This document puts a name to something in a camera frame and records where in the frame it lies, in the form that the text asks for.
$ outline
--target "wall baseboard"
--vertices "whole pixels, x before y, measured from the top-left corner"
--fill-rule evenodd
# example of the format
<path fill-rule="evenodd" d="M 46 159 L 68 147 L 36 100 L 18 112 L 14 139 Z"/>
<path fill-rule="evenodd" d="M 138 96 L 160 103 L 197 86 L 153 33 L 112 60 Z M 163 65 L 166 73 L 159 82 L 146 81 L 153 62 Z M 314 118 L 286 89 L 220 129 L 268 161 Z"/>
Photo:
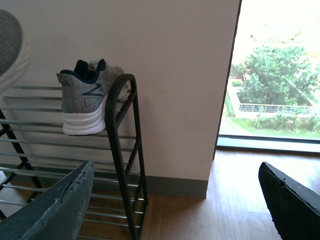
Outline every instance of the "wall baseboard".
<path fill-rule="evenodd" d="M 148 193 L 156 195 L 205 199 L 208 182 L 196 179 L 146 176 Z"/>

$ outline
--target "railing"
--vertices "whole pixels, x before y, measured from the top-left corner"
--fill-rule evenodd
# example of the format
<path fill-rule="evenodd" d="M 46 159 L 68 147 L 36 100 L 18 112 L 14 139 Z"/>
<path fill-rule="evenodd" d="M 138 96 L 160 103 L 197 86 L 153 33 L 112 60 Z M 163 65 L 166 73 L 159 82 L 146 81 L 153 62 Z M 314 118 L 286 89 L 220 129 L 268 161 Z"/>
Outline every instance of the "railing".
<path fill-rule="evenodd" d="M 258 113 L 262 108 L 263 113 L 285 113 L 285 114 L 312 114 L 313 106 L 297 106 L 297 105 L 270 105 L 270 104 L 251 104 L 241 103 L 236 91 L 228 90 L 228 94 L 235 111 Z"/>
<path fill-rule="evenodd" d="M 268 104 L 249 104 L 240 103 L 239 111 L 242 112 L 261 112 L 263 113 L 285 113 L 285 114 L 311 114 L 312 106 L 295 106 L 295 105 L 268 105 Z"/>

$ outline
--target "window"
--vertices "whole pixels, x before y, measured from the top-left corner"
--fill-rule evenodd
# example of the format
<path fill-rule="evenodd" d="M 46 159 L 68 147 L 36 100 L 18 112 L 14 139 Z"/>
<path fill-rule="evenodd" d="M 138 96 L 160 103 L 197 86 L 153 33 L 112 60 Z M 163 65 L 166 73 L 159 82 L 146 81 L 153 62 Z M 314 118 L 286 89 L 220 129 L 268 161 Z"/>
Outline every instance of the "window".
<path fill-rule="evenodd" d="M 218 145 L 320 143 L 319 13 L 317 0 L 242 0 Z"/>

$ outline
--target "outdoor vegetation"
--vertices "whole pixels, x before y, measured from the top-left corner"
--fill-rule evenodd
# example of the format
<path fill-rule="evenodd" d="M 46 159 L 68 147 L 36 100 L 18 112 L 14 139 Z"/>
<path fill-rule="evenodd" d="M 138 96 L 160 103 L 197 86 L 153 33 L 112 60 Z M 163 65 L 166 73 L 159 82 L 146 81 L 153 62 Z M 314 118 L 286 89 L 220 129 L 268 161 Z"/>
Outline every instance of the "outdoor vegetation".
<path fill-rule="evenodd" d="M 320 68 L 317 59 L 308 54 L 296 39 L 267 41 L 253 49 L 242 63 L 232 65 L 230 78 L 238 88 L 241 103 L 312 106 L 318 103 L 314 90 L 319 89 Z M 229 117 L 234 116 L 230 99 L 225 99 Z M 301 136 L 320 134 L 320 113 L 313 110 L 302 114 L 297 108 L 290 113 L 279 111 L 273 115 L 264 114 L 261 106 L 255 119 L 232 118 L 238 126 L 249 132 L 261 131 L 267 135 L 283 132 Z"/>

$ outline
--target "white sole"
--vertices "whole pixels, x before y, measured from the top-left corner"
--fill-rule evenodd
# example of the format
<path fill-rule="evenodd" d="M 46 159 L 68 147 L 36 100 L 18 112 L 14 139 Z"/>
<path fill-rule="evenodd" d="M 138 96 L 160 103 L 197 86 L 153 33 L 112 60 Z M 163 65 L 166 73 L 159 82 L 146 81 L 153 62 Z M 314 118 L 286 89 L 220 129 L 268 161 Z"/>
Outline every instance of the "white sole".
<path fill-rule="evenodd" d="M 62 113 L 63 132 L 67 135 L 97 134 L 106 128 L 106 95 L 97 110 L 90 113 Z"/>

